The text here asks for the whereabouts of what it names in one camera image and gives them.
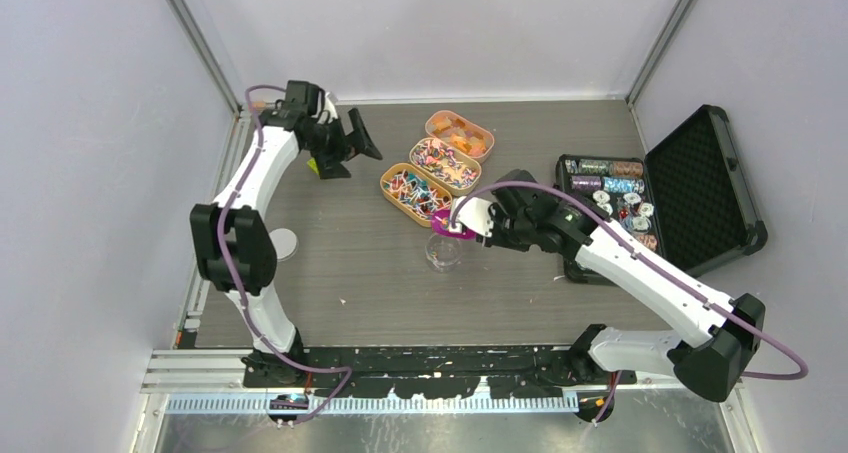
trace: purple scoop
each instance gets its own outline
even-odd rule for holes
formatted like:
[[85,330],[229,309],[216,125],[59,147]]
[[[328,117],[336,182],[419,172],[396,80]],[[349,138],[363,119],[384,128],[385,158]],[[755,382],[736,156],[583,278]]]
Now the purple scoop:
[[453,233],[448,231],[449,221],[450,210],[439,210],[433,213],[433,216],[430,217],[430,226],[436,233],[442,236],[447,236],[449,238],[459,238],[460,240],[473,240],[477,236],[477,233],[474,233],[473,231],[467,228],[463,228],[464,231],[462,233]]

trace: case lid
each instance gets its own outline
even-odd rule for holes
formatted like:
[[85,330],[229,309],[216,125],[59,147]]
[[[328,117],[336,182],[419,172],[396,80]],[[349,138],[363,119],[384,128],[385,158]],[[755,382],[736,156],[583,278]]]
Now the case lid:
[[704,105],[645,156],[665,258],[700,274],[767,239],[733,147],[727,114]]

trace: black foam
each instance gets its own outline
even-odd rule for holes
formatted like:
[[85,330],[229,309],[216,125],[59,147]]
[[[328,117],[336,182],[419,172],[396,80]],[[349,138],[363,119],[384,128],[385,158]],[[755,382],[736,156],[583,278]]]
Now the black foam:
[[645,159],[665,258],[686,271],[747,242],[726,159],[706,111]]

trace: yellow-green object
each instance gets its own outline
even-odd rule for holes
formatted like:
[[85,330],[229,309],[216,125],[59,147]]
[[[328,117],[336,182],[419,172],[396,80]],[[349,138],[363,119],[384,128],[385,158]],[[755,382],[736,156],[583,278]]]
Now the yellow-green object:
[[306,164],[309,165],[309,168],[312,169],[312,171],[314,171],[316,175],[320,176],[320,174],[318,173],[318,165],[315,163],[315,158],[310,158],[309,161],[306,162]]

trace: bowl of candy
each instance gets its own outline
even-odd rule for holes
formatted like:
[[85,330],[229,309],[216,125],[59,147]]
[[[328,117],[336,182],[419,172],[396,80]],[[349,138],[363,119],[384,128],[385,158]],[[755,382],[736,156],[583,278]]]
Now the bowl of candy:
[[467,195],[480,181],[480,163],[438,138],[424,138],[412,147],[409,162],[454,196]]
[[424,227],[430,226],[435,212],[450,210],[453,201],[449,191],[409,163],[398,163],[383,173],[380,189],[389,203]]
[[449,110],[437,111],[424,123],[424,131],[456,148],[478,163],[492,153],[495,137],[489,130]]

